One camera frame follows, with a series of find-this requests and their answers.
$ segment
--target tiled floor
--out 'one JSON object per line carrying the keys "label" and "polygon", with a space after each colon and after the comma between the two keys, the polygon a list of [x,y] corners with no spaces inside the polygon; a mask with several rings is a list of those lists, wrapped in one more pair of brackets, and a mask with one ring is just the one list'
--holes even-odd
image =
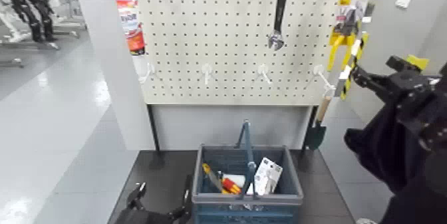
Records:
{"label": "tiled floor", "polygon": [[41,57],[40,67],[0,68],[6,76],[0,86],[2,224],[34,222],[109,107],[86,33],[72,40],[76,46],[64,49],[63,42],[61,53],[49,58],[28,54]]}
{"label": "tiled floor", "polygon": [[110,107],[64,173],[35,224],[107,223],[138,151],[124,146]]}
{"label": "tiled floor", "polygon": [[346,102],[334,98],[323,125],[327,132],[320,150],[350,212],[355,219],[379,222],[392,193],[360,165],[343,140],[347,128],[361,129],[365,124]]}

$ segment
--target black cloth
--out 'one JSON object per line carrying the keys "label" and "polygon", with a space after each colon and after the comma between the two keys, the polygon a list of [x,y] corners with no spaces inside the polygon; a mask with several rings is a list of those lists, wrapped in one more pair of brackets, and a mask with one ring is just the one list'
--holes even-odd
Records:
{"label": "black cloth", "polygon": [[387,104],[345,142],[360,163],[394,193],[380,224],[447,223],[447,151],[427,152]]}
{"label": "black cloth", "polygon": [[385,105],[364,130],[348,129],[345,142],[363,167],[384,181],[393,193],[406,186],[420,169],[428,152],[396,121],[394,104]]}
{"label": "black cloth", "polygon": [[447,152],[430,154],[425,166],[391,198],[380,224],[447,223]]}

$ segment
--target black table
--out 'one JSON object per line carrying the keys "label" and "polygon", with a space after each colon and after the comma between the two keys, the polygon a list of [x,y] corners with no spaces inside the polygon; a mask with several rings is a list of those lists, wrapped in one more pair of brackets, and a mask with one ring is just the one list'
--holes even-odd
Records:
{"label": "black table", "polygon": [[[304,191],[304,202],[299,208],[299,223],[353,224],[354,220],[321,153],[306,151],[300,159],[299,150],[291,152]],[[126,207],[127,195],[137,182],[147,183],[146,196],[142,199],[146,209],[167,213],[178,207],[184,180],[188,174],[194,173],[196,157],[196,151],[162,152],[162,159],[155,152],[141,151],[109,223],[113,224],[121,209]]]}

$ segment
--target white display panel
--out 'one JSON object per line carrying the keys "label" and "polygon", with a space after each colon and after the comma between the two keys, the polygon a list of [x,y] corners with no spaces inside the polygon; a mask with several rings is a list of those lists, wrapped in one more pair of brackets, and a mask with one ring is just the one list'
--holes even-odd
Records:
{"label": "white display panel", "polygon": [[[276,0],[139,0],[146,59],[154,66],[142,85],[148,104],[314,105],[327,65],[337,0],[287,0],[285,46],[273,51]],[[264,64],[268,84],[258,74]],[[203,69],[211,67],[206,84]]]}

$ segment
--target wrench handle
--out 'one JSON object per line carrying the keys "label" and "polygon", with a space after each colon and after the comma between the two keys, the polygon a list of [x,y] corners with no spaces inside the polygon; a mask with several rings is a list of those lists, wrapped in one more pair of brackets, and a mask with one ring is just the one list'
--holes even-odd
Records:
{"label": "wrench handle", "polygon": [[275,30],[281,32],[281,24],[283,22],[284,10],[285,10],[286,0],[276,1],[276,12],[275,12]]}

